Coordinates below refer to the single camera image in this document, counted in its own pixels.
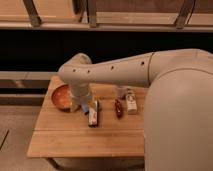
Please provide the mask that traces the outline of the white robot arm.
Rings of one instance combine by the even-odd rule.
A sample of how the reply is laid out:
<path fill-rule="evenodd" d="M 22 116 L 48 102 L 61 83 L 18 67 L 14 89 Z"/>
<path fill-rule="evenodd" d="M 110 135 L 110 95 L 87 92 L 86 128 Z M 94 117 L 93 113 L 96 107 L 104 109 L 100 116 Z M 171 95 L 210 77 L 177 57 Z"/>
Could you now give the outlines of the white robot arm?
<path fill-rule="evenodd" d="M 146 87 L 145 171 L 213 171 L 212 53 L 158 51 L 97 64 L 80 53 L 58 75 L 76 103 L 91 99 L 91 83 Z"/>

